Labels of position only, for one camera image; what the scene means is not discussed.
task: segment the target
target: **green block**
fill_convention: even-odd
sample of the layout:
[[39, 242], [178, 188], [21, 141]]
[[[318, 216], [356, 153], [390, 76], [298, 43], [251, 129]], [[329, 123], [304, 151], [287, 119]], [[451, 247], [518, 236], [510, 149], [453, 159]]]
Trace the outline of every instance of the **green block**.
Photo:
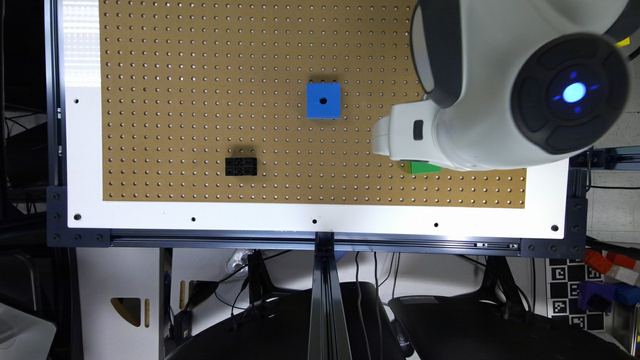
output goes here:
[[413, 174], [413, 175], [416, 175], [416, 174], [431, 174], [431, 173], [441, 172], [442, 171], [442, 168], [440, 166], [435, 166], [433, 164], [423, 163], [423, 162], [419, 162], [419, 161], [412, 161], [409, 164], [409, 168], [410, 168], [411, 174]]

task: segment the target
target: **white frame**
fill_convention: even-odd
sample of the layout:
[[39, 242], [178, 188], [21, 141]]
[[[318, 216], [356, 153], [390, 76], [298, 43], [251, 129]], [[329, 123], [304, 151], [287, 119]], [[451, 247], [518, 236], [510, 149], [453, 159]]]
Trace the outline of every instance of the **white frame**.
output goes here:
[[98, 4], [62, 1], [69, 227], [564, 237], [568, 160], [528, 169], [525, 209], [104, 201]]

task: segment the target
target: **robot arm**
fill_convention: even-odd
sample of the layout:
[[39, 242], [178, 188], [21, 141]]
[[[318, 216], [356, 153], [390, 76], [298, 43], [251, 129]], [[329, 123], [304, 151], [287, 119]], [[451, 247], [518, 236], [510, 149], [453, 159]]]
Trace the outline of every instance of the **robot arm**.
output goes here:
[[[602, 35], [637, 6], [419, 1], [412, 51], [429, 99], [394, 105], [374, 127], [373, 151], [456, 170], [522, 168], [583, 151], [626, 103], [626, 61]], [[640, 25], [632, 18], [626, 31]]]

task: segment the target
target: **red object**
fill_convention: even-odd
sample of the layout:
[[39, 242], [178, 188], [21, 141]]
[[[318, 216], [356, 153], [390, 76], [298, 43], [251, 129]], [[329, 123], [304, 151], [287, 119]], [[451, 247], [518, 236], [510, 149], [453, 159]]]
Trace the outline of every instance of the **red object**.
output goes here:
[[612, 253], [611, 251], [607, 253], [607, 260], [616, 265], [620, 265], [631, 270], [633, 270], [633, 268], [636, 266], [636, 261], [634, 259], [626, 257], [624, 255]]
[[602, 256], [599, 252], [591, 249], [586, 250], [583, 262], [593, 270], [604, 275], [606, 275], [613, 267], [613, 263], [611, 261], [607, 260], [607, 258]]

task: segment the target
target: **pegboard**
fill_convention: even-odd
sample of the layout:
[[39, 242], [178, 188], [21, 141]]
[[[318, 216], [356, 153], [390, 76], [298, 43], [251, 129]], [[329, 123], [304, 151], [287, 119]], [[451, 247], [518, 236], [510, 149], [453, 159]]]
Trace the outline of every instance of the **pegboard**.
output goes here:
[[[102, 1], [103, 199], [523, 208], [524, 169], [411, 175], [371, 152], [423, 96], [414, 4]], [[341, 84], [341, 119], [307, 120], [310, 82]], [[246, 156], [257, 176], [225, 176]]]

